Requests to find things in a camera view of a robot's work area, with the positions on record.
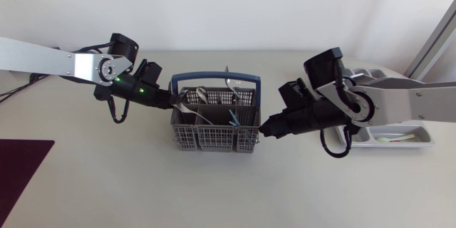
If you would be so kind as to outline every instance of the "dishwasher cutlery basket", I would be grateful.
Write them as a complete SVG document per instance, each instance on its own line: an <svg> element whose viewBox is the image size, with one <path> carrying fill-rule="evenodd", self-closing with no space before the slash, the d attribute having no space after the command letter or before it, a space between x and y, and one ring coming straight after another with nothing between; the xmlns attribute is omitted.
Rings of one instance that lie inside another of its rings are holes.
<svg viewBox="0 0 456 228"><path fill-rule="evenodd" d="M182 88L180 102L190 110L202 115L214 125L194 113L183 113L174 107L171 125L174 141L181 150L195 151L198 145L203 151L252 153L259 142L261 80L258 76L233 72L191 72L174 75L171 79L172 93L178 95L178 81L201 78L223 78L255 83L256 88L235 88L239 100L233 104L233 91L226 88L204 88L207 104L197 93L198 87ZM237 117L240 125L233 126Z"/></svg>

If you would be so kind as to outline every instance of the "spoon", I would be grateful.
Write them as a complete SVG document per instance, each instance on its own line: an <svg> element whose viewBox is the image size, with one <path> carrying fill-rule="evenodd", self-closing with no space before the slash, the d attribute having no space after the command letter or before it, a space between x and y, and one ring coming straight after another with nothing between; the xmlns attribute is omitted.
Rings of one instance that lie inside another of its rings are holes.
<svg viewBox="0 0 456 228"><path fill-rule="evenodd" d="M415 138L414 134L404 135L398 138L377 138L377 141L381 143L389 143L392 141L408 140L412 138Z"/></svg>
<svg viewBox="0 0 456 228"><path fill-rule="evenodd" d="M233 99L233 101L234 101L234 104L236 104L236 102L240 99L240 97L239 97L239 94L236 92L236 90L232 86L229 85L229 83L230 83L229 78L225 78L225 84L235 94L236 99Z"/></svg>

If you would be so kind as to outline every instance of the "metal frame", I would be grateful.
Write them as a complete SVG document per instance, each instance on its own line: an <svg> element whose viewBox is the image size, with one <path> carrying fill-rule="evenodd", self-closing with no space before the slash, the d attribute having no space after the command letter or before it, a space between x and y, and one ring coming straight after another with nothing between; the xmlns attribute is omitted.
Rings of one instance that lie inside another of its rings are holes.
<svg viewBox="0 0 456 228"><path fill-rule="evenodd" d="M6 71L68 76L110 86L131 65L123 56L70 53L0 37L0 69Z"/></svg>
<svg viewBox="0 0 456 228"><path fill-rule="evenodd" d="M437 25L404 76L421 81L456 37L456 0Z"/></svg>
<svg viewBox="0 0 456 228"><path fill-rule="evenodd" d="M346 92L349 98L361 106L359 113L354 113L342 103L334 84L323 85L318 91L350 116L352 123L359 127L407 120L456 122L453 98L456 95L456 82L421 83L407 78L380 78L353 86ZM371 111L372 118L366 120Z"/></svg>

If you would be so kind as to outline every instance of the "metal tray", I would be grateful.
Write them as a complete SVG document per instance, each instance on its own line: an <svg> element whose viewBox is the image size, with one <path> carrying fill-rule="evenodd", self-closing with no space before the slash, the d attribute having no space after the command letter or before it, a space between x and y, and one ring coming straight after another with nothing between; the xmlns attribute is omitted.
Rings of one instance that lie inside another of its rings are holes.
<svg viewBox="0 0 456 228"><path fill-rule="evenodd" d="M346 68L346 75L365 74L374 78L384 78L385 73L376 68ZM339 140L346 144L343 135L343 126L336 127ZM414 134L415 138L400 142L379 142L378 138L396 138ZM352 147L430 147L435 145L423 121L409 120L399 124L379 125L369 128L361 128L357 135L352 137Z"/></svg>

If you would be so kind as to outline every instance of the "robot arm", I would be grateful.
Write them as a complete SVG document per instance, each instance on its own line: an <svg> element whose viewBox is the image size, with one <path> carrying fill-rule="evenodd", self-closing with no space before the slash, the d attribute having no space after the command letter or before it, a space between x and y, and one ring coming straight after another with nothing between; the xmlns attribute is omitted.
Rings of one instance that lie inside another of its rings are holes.
<svg viewBox="0 0 456 228"><path fill-rule="evenodd" d="M379 78L343 75L342 53L333 48L304 63L314 97L301 79L288 82L279 92L286 108L272 115L260 127L265 136L281 138L315 130L333 157L344 157L351 147L351 135L362 127L400 123L406 120L456 122L453 107L456 83L421 83L407 78ZM345 125L347 148L332 153L324 142L325 128Z"/></svg>
<svg viewBox="0 0 456 228"><path fill-rule="evenodd" d="M132 65L124 56L69 53L9 38L0 38L0 63L7 71L80 78L102 86L110 86Z"/></svg>
<svg viewBox="0 0 456 228"><path fill-rule="evenodd" d="M109 47L107 53L98 50L104 47ZM74 53L0 37L0 69L95 84L94 96L106 100L114 121L121 123L130 101L163 109L172 108L176 101L175 95L161 90L156 83L162 70L156 63L143 60L134 75L130 75L138 49L136 42L119 33L114 33L109 43ZM127 100L121 120L115 117L113 95Z"/></svg>

